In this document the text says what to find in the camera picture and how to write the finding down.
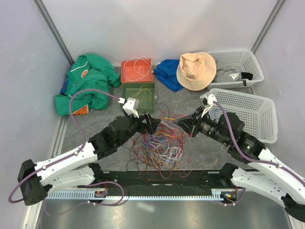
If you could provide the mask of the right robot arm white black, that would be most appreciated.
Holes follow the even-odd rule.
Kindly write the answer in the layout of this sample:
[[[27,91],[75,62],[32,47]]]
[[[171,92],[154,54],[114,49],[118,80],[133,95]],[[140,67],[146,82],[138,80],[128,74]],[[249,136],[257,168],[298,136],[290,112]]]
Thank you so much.
[[[189,137],[202,133],[228,147],[227,152],[236,160],[262,172],[267,179],[251,175],[236,165],[226,163],[218,176],[222,187],[241,187],[267,197],[291,217],[305,220],[305,179],[281,160],[254,136],[244,131],[235,113],[224,112],[218,121],[212,120],[206,109],[199,107],[193,114],[179,118],[175,123]]]

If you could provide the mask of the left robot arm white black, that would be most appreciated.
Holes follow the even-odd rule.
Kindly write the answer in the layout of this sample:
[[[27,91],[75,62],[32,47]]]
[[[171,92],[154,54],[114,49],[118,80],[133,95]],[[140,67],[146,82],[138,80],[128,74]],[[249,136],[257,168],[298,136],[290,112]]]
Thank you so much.
[[[36,163],[24,161],[17,178],[21,201],[31,206],[64,188],[101,187],[105,177],[96,162],[117,152],[136,133],[154,134],[160,122],[149,113],[118,116],[82,145],[58,157]]]

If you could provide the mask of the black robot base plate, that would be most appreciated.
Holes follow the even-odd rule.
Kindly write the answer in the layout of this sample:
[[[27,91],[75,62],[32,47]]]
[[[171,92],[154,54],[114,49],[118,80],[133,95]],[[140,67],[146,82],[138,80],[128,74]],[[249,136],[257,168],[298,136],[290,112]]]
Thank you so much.
[[[210,195],[212,189],[232,189],[233,185],[219,173],[209,170],[185,170],[166,172],[168,179],[160,172],[111,171],[105,173],[104,181],[116,182],[122,186],[124,194],[148,196]]]

